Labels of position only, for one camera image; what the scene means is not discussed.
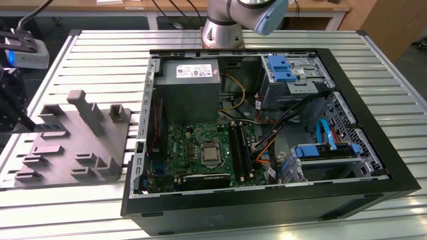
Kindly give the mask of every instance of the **power supply label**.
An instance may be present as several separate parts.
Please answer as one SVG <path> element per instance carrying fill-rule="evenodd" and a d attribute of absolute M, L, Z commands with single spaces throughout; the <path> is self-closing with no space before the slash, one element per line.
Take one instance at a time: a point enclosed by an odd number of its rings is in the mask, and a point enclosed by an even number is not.
<path fill-rule="evenodd" d="M 176 78 L 208 78 L 212 77 L 211 64 L 177 65 Z"/>

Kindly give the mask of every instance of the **label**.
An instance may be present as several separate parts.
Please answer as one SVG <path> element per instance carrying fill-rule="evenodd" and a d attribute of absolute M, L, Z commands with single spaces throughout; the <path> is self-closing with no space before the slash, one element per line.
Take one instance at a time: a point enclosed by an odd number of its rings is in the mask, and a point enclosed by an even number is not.
<path fill-rule="evenodd" d="M 293 74 L 304 74 L 303 69 L 292 69 Z"/>
<path fill-rule="evenodd" d="M 268 174 L 273 179 L 276 178 L 276 171 L 271 167 L 268 167 Z"/>
<path fill-rule="evenodd" d="M 261 102 L 260 101 L 255 101 L 255 109 L 261 110 Z"/>
<path fill-rule="evenodd" d="M 177 65 L 176 78 L 208 78 L 212 77 L 211 64 Z"/>
<path fill-rule="evenodd" d="M 347 11 L 349 11 L 349 8 L 333 8 L 333 11 L 347 12 Z"/>
<path fill-rule="evenodd" d="M 125 10 L 144 10 L 144 8 L 141 6 L 125 6 L 124 9 Z"/>

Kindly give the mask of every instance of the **gray robot arm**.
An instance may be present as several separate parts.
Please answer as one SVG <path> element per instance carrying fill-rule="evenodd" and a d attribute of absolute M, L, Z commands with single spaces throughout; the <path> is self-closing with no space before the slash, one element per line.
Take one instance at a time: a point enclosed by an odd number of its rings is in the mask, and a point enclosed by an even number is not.
<path fill-rule="evenodd" d="M 239 48 L 241 26 L 271 34 L 288 11 L 288 0 L 209 0 L 203 43 L 208 48 Z"/>

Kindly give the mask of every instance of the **slotted metal table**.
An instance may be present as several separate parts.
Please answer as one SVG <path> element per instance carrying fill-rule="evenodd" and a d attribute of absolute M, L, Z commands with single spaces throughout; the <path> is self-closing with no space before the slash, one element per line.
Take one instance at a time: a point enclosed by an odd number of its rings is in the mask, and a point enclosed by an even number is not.
<path fill-rule="evenodd" d="M 396 148 L 421 190 L 329 222 L 165 236 L 164 239 L 389 239 L 427 236 L 427 103 L 368 36 L 353 31 L 243 33 L 247 48 L 328 48 Z M 36 118 L 44 104 L 66 110 L 69 90 L 84 90 L 100 109 L 130 108 L 124 163 L 134 148 L 149 49 L 201 47 L 192 30 L 81 31 L 68 36 L 28 107 Z M 126 168 L 101 185 L 13 189 L 14 174 L 36 135 L 13 135 L 0 156 L 0 239 L 134 239 L 148 235 L 120 207 Z"/>

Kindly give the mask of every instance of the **green motherboard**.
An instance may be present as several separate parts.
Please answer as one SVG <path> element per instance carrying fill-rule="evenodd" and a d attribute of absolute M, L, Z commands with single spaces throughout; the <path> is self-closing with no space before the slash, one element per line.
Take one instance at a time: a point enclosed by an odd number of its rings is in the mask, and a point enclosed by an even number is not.
<path fill-rule="evenodd" d="M 249 145 L 256 141 L 253 125 L 245 123 L 241 128 Z M 169 125 L 163 173 L 165 177 L 156 177 L 153 192 L 173 192 L 173 184 L 167 176 L 196 174 L 229 174 L 229 187 L 264 185 L 261 168 L 252 171 L 251 177 L 236 180 L 232 151 L 228 124 Z"/>

